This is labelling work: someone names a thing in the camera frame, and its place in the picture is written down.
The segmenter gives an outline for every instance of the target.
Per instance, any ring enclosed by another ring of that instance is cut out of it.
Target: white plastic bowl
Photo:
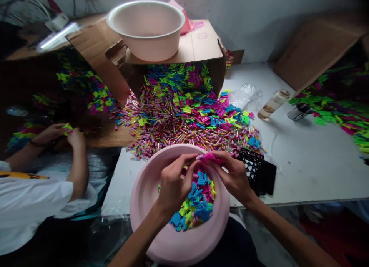
[[[139,59],[158,62],[178,51],[184,13],[161,1],[142,0],[112,9],[106,20]]]

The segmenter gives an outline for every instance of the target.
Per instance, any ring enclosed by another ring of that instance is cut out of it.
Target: cardboard box
[[[93,23],[66,38],[96,71],[115,99],[124,106],[130,88],[116,67],[105,57],[105,51],[120,41],[121,37],[110,29],[106,15],[98,15]]]
[[[273,71],[294,90],[307,88],[360,39],[369,48],[369,23],[357,13],[324,14],[306,21]]]
[[[197,24],[195,29],[180,37],[178,52],[172,58],[156,64],[206,61],[214,92],[218,95],[226,74],[226,49],[208,20],[194,22]],[[143,75],[146,66],[153,63],[135,57],[123,40],[109,48],[105,55],[118,68],[139,99],[141,87],[145,83]]]

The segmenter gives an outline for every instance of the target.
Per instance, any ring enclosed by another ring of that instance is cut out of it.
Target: small plastic part
[[[64,129],[65,136],[68,136],[73,131],[73,127],[69,123],[65,124],[62,129]]]

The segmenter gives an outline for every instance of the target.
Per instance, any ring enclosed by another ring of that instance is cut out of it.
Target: human hand
[[[79,128],[74,128],[74,130],[68,135],[67,140],[73,149],[86,149],[85,135]]]
[[[51,125],[33,138],[32,141],[37,144],[48,144],[50,141],[64,135],[64,129],[62,129],[64,125],[65,123]]]
[[[186,162],[194,159],[197,155],[183,154],[161,171],[160,195],[156,205],[161,214],[165,216],[166,222],[181,208],[192,189],[193,171],[200,161],[197,160],[190,165],[184,180],[181,179],[181,174],[185,171],[183,167]]]
[[[254,191],[250,187],[249,179],[246,174],[246,167],[242,161],[234,159],[226,151],[211,151],[216,159],[222,160],[228,173],[218,164],[213,161],[208,161],[208,164],[219,174],[222,182],[231,193],[242,204],[247,204],[254,197]]]

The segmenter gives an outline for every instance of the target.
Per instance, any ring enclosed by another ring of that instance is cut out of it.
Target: pile of plastic pieces
[[[309,88],[289,101],[295,105],[308,104],[313,110],[315,123],[326,126],[326,122],[338,124],[342,130],[354,137],[359,150],[369,153],[369,106],[354,101],[335,101],[328,96],[312,95]]]
[[[78,94],[75,104],[90,109],[91,114],[113,109],[115,98],[91,66],[73,49],[58,53],[62,68],[57,73],[63,89]]]
[[[43,125],[27,122],[10,138],[6,152],[17,152],[45,129]]]
[[[353,136],[360,151],[369,153],[368,80],[367,53],[358,43],[290,103],[308,104],[316,124],[338,124]]]
[[[127,148],[135,150],[131,159],[149,159],[178,143],[226,150],[232,156],[241,147],[263,151],[259,131],[249,127],[254,114],[229,104],[229,91],[216,97],[204,63],[152,65],[145,80],[141,103],[131,93],[124,108],[110,111],[116,125],[131,126],[138,140]]]
[[[205,223],[213,214],[213,202],[216,196],[214,182],[210,180],[201,166],[193,173],[192,178],[191,192],[183,202],[181,209],[169,221],[169,224],[173,225],[178,232],[192,229],[196,224]]]

